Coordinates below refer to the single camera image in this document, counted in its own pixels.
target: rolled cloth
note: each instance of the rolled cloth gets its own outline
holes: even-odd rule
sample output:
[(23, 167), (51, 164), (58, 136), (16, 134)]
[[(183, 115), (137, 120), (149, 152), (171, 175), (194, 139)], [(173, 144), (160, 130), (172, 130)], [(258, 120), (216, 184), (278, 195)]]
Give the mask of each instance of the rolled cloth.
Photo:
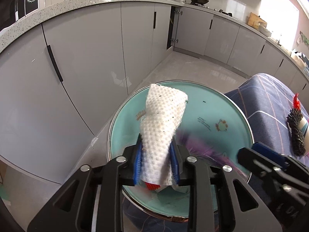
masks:
[(143, 140), (141, 179), (172, 185), (169, 145), (178, 128), (188, 96), (177, 89), (151, 84), (146, 116), (140, 125)]

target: red object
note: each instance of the red object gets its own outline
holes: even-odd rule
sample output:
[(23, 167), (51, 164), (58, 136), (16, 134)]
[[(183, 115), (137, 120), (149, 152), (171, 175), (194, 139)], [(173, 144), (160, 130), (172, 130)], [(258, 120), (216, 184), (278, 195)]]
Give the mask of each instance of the red object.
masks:
[(294, 98), (293, 98), (293, 108), (296, 108), (298, 110), (300, 110), (300, 102), (299, 100), (297, 99), (298, 97), (298, 93), (295, 94)]
[(148, 190), (156, 190), (156, 189), (161, 187), (160, 185), (151, 184), (151, 183), (148, 183), (148, 182), (145, 182), (145, 184), (146, 184)]

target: countertop edge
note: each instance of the countertop edge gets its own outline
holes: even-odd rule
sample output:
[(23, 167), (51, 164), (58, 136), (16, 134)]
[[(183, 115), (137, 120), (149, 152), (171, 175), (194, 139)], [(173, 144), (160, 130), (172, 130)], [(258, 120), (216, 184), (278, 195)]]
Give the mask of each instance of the countertop edge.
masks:
[(287, 56), (288, 59), (302, 72), (305, 78), (309, 80), (309, 77), (306, 76), (304, 71), (300, 69), (300, 67), (296, 64), (296, 62), (291, 56), (289, 56), (282, 48), (280, 48), (280, 46), (276, 45), (273, 41), (271, 41), (269, 38), (267, 38), (265, 35), (255, 30), (254, 28), (248, 26), (247, 24), (243, 23), (242, 21), (236, 18), (219, 13), (218, 11), (214, 11), (208, 8), (198, 7), (195, 5), (190, 5), (187, 3), (183, 4), (183, 3), (172, 1), (172, 0), (65, 0), (61, 3), (53, 4), (37, 12), (34, 12), (33, 14), (19, 20), (16, 24), (12, 25), (7, 31), (5, 31), (2, 35), (0, 35), (0, 40), (1, 40), (0, 41), (1, 43), (0, 54), (7, 46), (9, 46), (14, 40), (19, 38), (22, 34), (26, 33), (28, 30), (34, 28), (35, 26), (53, 17), (56, 17), (58, 15), (61, 15), (63, 13), (66, 13), (66, 12), (69, 12), (75, 9), (84, 8), (84, 7), (88, 7), (92, 5), (110, 3), (110, 2), (125, 2), (125, 1), (156, 2), (156, 3), (170, 4), (170, 5), (179, 6), (179, 7), (187, 7), (187, 8), (197, 9), (197, 10), (201, 10), (207, 13), (211, 13), (213, 15), (220, 16), (229, 21), (237, 23), (240, 26), (253, 31), (257, 35), (259, 35), (260, 37), (264, 38), (266, 41), (271, 43), (273, 46), (275, 46), (285, 56)]

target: wooden cutting board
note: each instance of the wooden cutting board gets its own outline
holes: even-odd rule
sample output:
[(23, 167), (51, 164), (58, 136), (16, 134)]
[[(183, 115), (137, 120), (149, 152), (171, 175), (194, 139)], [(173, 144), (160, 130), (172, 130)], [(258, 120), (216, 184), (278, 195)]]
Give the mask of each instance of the wooden cutting board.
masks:
[(250, 13), (249, 19), (248, 19), (248, 25), (258, 30), (259, 24), (258, 22), (263, 22), (267, 25), (267, 22), (265, 22), (263, 19), (261, 19), (259, 16), (257, 16), (254, 13)]

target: silver screw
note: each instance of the silver screw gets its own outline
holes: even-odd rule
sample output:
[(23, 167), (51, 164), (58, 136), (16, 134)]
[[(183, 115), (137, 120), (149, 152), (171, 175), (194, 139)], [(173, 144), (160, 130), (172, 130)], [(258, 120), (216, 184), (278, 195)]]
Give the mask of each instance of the silver screw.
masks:
[(119, 163), (123, 163), (123, 162), (126, 162), (127, 161), (127, 158), (124, 157), (124, 156), (118, 156), (116, 158), (116, 161), (119, 162)]
[(267, 173), (266, 173), (265, 171), (263, 171), (263, 172), (260, 173), (260, 176), (261, 176), (261, 177), (265, 177), (266, 175), (267, 175)]
[(289, 185), (283, 185), (283, 190), (285, 191), (285, 192), (291, 192), (291, 190), (292, 190), (292, 188), (289, 186)]
[(194, 156), (189, 156), (187, 157), (187, 162), (192, 162), (192, 163), (197, 162), (197, 158), (195, 158)]
[(82, 165), (82, 166), (80, 167), (80, 170), (81, 170), (82, 172), (87, 172), (87, 171), (90, 170), (90, 166), (89, 166), (89, 165)]
[(280, 172), (281, 169), (279, 167), (273, 167), (273, 169), (276, 171), (276, 172)]
[(229, 166), (229, 165), (225, 165), (225, 166), (223, 166), (222, 168), (223, 168), (223, 170), (226, 171), (226, 172), (230, 172), (230, 171), (233, 170), (232, 167)]

